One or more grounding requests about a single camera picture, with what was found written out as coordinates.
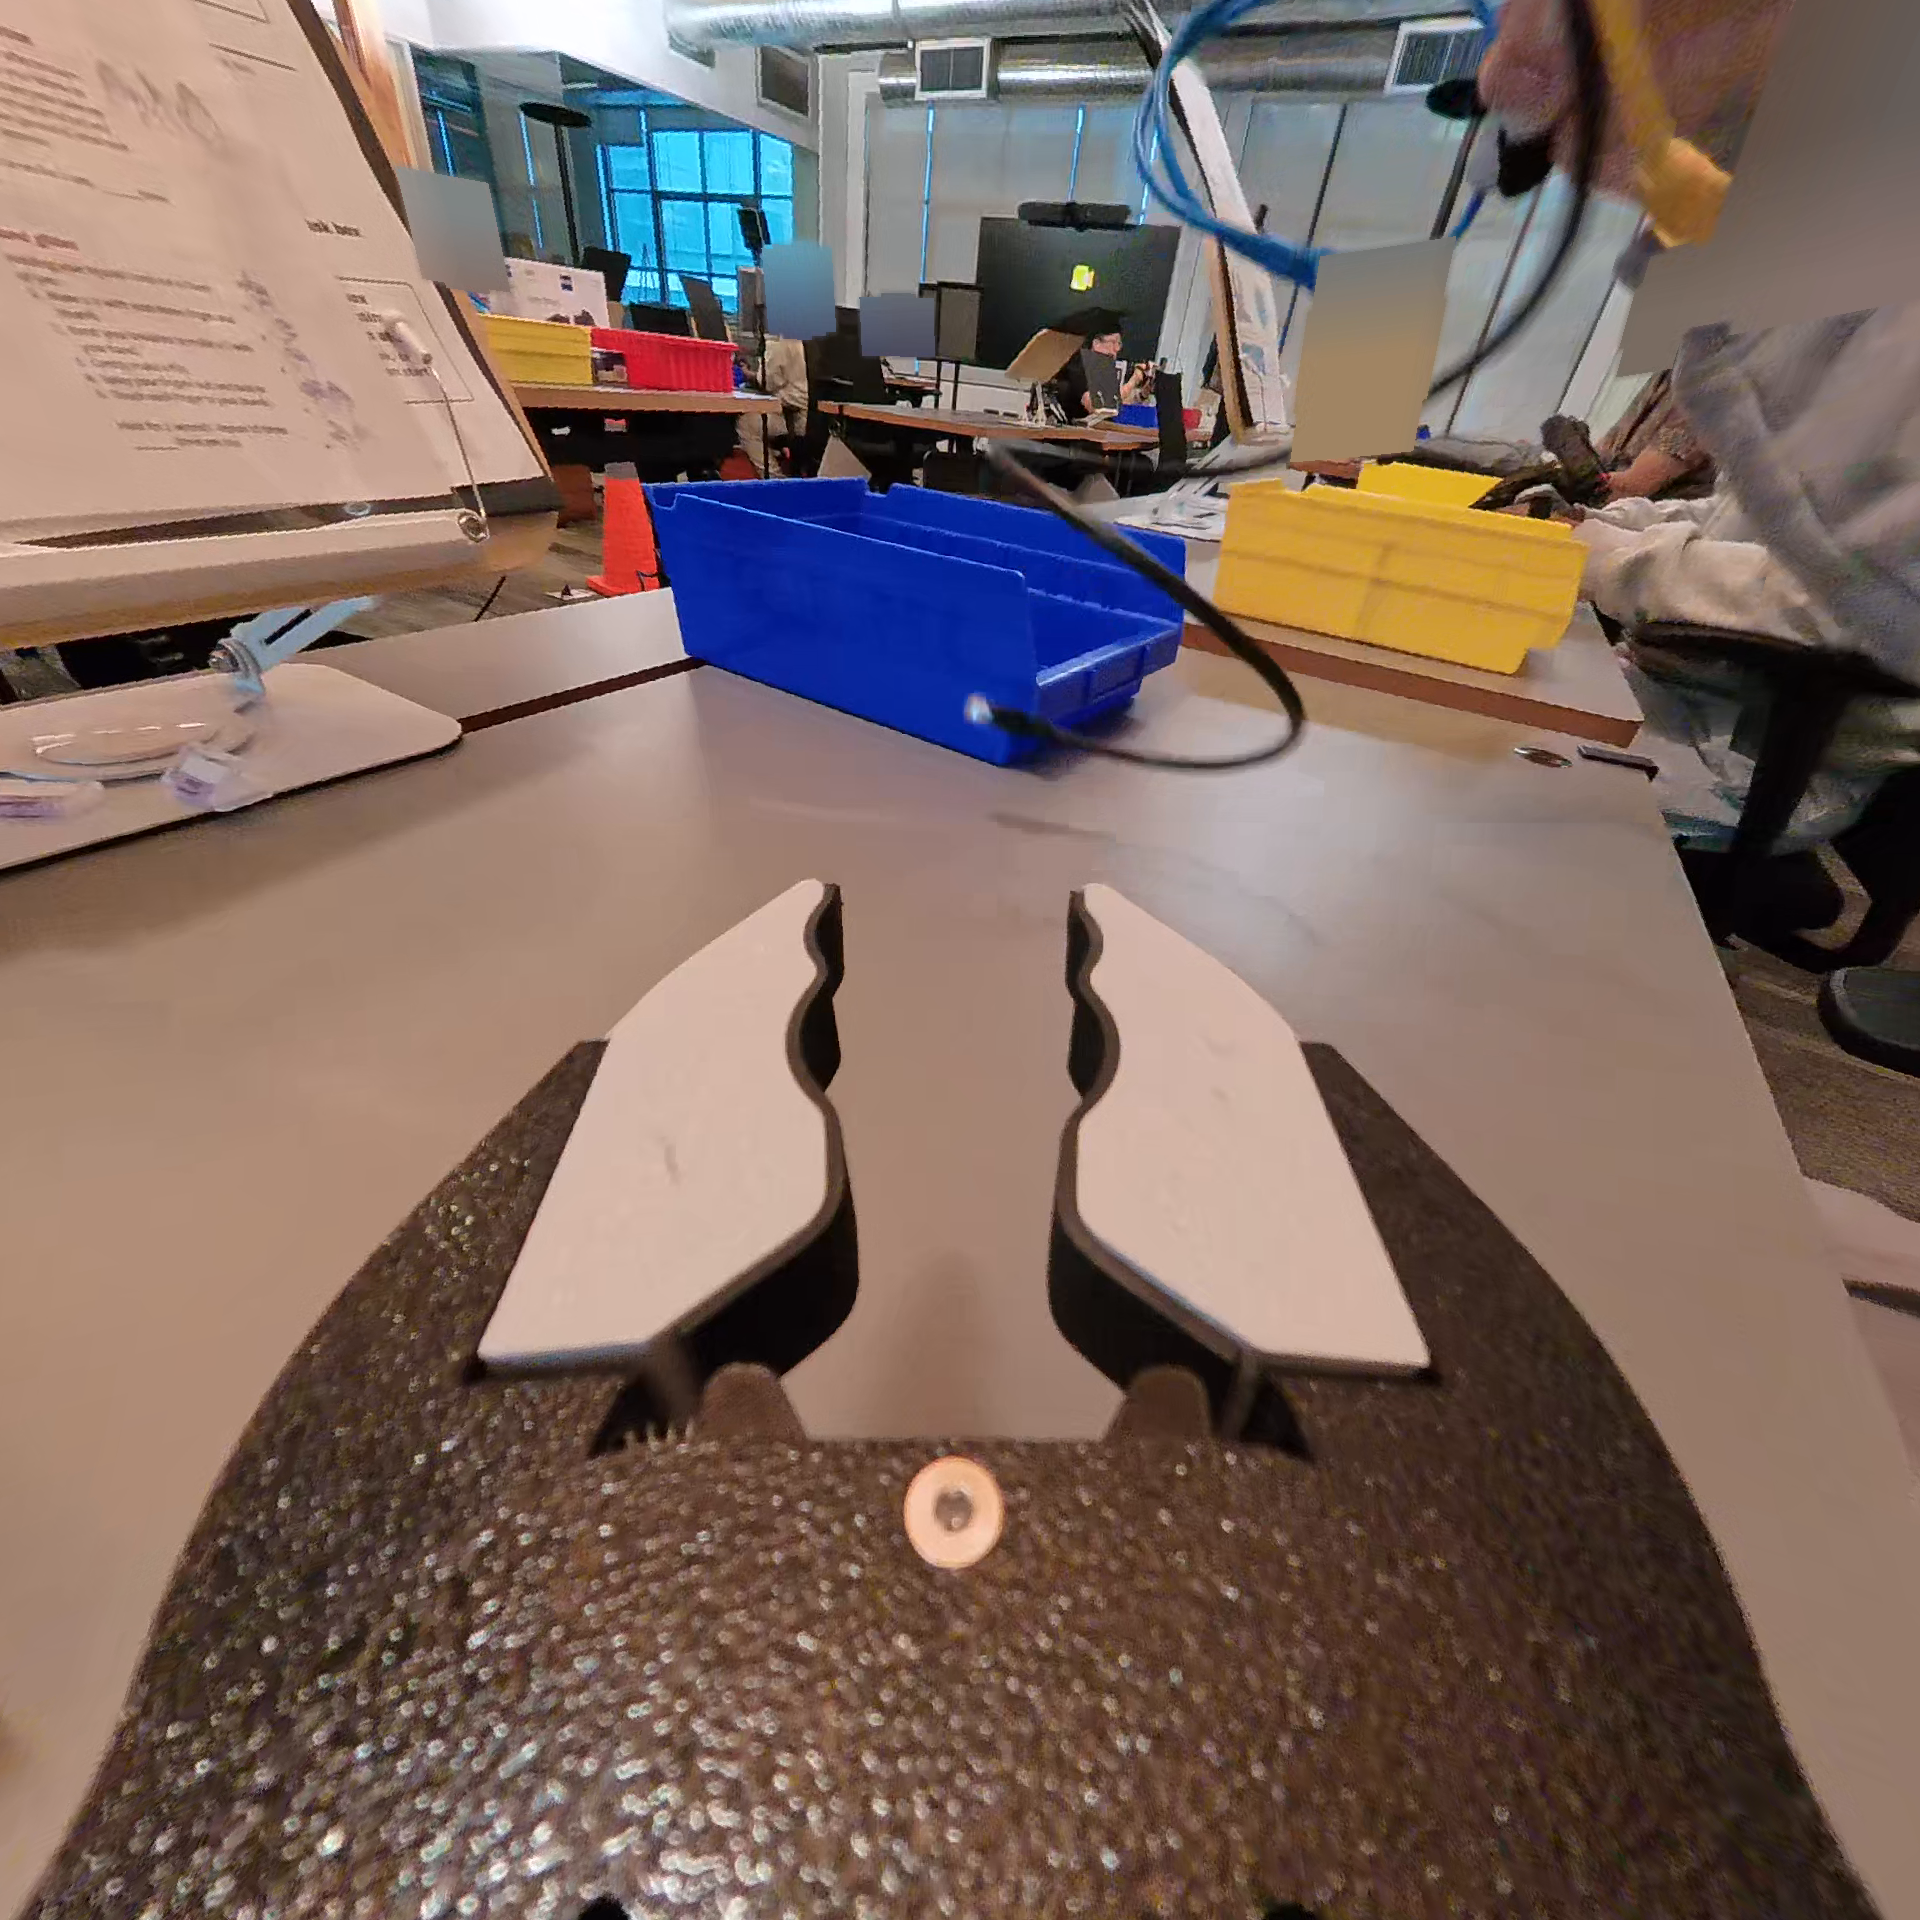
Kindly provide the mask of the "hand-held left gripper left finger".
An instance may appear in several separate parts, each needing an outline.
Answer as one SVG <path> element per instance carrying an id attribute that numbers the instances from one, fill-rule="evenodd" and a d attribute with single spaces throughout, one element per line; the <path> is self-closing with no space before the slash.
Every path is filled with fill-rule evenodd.
<path id="1" fill-rule="evenodd" d="M 844 897 L 799 880 L 606 1033 L 475 1366 L 625 1382 L 643 1431 L 724 1372 L 785 1380 L 851 1317 L 857 1214 L 835 999 Z"/>

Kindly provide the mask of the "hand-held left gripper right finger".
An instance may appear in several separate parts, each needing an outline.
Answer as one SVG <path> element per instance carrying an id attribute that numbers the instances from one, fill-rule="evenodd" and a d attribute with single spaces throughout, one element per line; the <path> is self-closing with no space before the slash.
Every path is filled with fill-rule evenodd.
<path id="1" fill-rule="evenodd" d="M 1289 1378 L 1420 1382 L 1430 1340 L 1294 1026 L 1112 884 L 1067 905 L 1057 1330 L 1123 1389 L 1297 1449 Z"/>

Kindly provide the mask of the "blue plastic bin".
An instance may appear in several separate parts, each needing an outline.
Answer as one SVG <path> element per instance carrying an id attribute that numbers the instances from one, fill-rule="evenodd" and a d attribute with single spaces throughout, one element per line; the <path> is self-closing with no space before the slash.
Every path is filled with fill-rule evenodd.
<path id="1" fill-rule="evenodd" d="M 647 486 L 690 658 L 1020 766 L 1041 744 L 969 702 L 1071 732 L 1172 665 L 1187 615 L 1050 511 L 859 478 Z"/>

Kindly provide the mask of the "black adapter box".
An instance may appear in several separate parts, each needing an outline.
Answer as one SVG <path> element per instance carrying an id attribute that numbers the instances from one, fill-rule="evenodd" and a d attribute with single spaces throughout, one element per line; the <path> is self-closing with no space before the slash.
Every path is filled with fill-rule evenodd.
<path id="1" fill-rule="evenodd" d="M 1474 160 L 1476 190 L 1521 200 L 1553 177 L 1577 177 L 1577 125 L 1562 117 L 1543 128 L 1521 128 L 1490 114 Z"/>

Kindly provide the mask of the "person's right hand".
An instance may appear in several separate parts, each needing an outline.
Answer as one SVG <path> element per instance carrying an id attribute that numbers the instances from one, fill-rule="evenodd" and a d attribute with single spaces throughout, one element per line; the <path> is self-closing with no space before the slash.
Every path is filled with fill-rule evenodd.
<path id="1" fill-rule="evenodd" d="M 1640 10 L 1676 133 L 1732 173 L 1792 5 L 1644 1 Z M 1562 5 L 1502 5 L 1476 92 L 1502 133 L 1518 142 L 1551 138 L 1553 169 L 1576 170 L 1574 65 Z"/>

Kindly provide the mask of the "white document stand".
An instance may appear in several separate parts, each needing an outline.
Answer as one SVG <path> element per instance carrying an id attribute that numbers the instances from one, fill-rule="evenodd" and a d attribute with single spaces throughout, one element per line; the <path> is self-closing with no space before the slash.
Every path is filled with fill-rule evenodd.
<path id="1" fill-rule="evenodd" d="M 342 54 L 388 156 L 343 48 Z M 403 217 L 422 274 L 465 298 L 489 362 L 467 293 L 425 266 L 406 200 Z M 536 440 L 514 399 L 513 407 Z M 473 486 L 467 496 L 388 506 L 353 503 L 4 537 L 8 650 L 140 636 L 175 620 L 227 623 L 206 666 L 4 708 L 4 870 L 452 748 L 463 736 L 458 719 L 324 662 L 302 662 L 302 654 L 383 594 L 519 565 L 558 509 L 550 473 L 538 493 L 543 511 L 489 506 Z"/>

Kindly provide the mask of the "large yellow plastic bin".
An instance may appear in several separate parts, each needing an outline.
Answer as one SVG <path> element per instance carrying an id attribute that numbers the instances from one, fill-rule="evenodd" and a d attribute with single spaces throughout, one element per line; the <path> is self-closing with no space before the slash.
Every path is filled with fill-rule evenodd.
<path id="1" fill-rule="evenodd" d="M 1240 620 L 1515 677 L 1563 638 L 1585 562 L 1553 519 L 1256 482 L 1227 498 L 1214 601 Z"/>

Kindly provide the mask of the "orange traffic cone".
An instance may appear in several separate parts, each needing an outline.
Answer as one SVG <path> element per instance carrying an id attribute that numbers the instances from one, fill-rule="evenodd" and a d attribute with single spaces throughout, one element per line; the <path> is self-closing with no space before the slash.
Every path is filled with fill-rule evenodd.
<path id="1" fill-rule="evenodd" d="M 636 464 L 604 468 L 601 511 L 601 566 L 585 586 L 596 596 L 659 592 L 666 580 L 657 528 Z"/>

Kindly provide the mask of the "black office chair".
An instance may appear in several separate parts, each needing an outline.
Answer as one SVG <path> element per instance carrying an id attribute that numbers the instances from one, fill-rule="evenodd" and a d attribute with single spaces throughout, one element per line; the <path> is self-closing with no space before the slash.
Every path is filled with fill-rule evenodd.
<path id="1" fill-rule="evenodd" d="M 1689 665 L 1732 665 L 1760 688 L 1754 774 L 1723 849 L 1678 834 L 1683 869 L 1719 946 L 1746 944 L 1817 975 L 1815 1008 L 1847 1053 L 1919 1073 L 1919 978 L 1894 952 L 1916 928 L 1916 770 L 1884 782 L 1864 816 L 1841 831 L 1839 861 L 1864 893 L 1857 933 L 1839 946 L 1809 936 L 1786 913 L 1786 834 L 1812 789 L 1850 708 L 1868 697 L 1914 697 L 1916 686 L 1864 656 L 1812 648 L 1692 622 L 1641 622 L 1633 642 Z"/>

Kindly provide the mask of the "red plastic bin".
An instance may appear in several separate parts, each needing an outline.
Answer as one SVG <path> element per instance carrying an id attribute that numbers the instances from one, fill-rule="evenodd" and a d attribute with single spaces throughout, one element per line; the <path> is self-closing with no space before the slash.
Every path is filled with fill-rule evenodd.
<path id="1" fill-rule="evenodd" d="M 737 349 L 688 333 L 590 327 L 594 380 L 634 392 L 737 390 Z"/>

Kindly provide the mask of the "white easel board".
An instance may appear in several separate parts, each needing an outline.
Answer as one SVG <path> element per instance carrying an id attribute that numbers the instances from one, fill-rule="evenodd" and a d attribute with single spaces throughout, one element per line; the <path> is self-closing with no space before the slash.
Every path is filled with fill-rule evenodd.
<path id="1" fill-rule="evenodd" d="M 1240 177 L 1234 148 L 1212 87 L 1196 58 L 1170 79 L 1172 120 L 1196 166 L 1196 196 L 1220 223 L 1256 230 L 1256 210 Z M 1289 440 L 1289 377 L 1283 372 L 1281 319 L 1288 290 L 1256 260 L 1234 254 L 1212 228 L 1201 230 L 1212 305 L 1220 407 L 1238 440 Z"/>

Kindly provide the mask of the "black monitor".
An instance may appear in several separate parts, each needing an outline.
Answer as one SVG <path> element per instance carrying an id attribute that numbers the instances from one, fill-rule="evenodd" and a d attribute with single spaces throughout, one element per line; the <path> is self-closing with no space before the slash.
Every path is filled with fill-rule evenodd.
<path id="1" fill-rule="evenodd" d="M 1099 316 L 1121 329 L 1123 359 L 1160 359 L 1177 250 L 1180 233 L 1166 223 L 1071 228 L 984 217 L 972 362 L 1009 369 L 1038 332 Z"/>

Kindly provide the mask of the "printed paper sheets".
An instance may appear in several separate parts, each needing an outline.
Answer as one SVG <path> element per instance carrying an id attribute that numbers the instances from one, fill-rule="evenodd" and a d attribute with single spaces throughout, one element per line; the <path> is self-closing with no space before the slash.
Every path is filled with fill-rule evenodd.
<path id="1" fill-rule="evenodd" d="M 311 5 L 2 5 L 4 537 L 546 473 Z"/>

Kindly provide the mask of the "black floor lamp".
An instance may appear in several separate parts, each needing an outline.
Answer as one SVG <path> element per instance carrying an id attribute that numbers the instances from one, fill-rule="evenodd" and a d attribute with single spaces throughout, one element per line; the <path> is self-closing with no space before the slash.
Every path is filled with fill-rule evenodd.
<path id="1" fill-rule="evenodd" d="M 574 177 L 572 177 L 572 137 L 584 130 L 592 130 L 592 118 L 588 112 L 572 106 L 568 102 L 550 102 L 550 100 L 522 100 L 516 105 L 519 125 L 522 125 L 522 157 L 526 161 L 528 185 L 536 200 L 536 223 L 539 223 L 539 190 L 543 190 L 543 173 L 538 160 L 538 135 L 536 128 L 545 128 L 550 133 L 551 146 L 551 181 L 561 191 L 561 212 L 566 223 L 568 238 L 568 263 L 579 266 L 584 257 L 584 234 L 582 234 L 582 218 L 579 218 L 579 200 L 574 194 Z"/>

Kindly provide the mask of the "silver air duct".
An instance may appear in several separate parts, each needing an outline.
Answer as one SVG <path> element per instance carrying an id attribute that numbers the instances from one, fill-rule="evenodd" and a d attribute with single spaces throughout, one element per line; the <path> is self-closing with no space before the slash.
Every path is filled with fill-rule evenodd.
<path id="1" fill-rule="evenodd" d="M 867 57 L 880 96 L 1094 102 L 1132 100 L 1153 57 L 1196 5 L 1119 1 L 668 1 L 679 48 L 771 46 Z M 1471 74 L 1496 5 L 1275 1 L 1196 53 L 1214 92 L 1348 102 L 1423 93 Z"/>

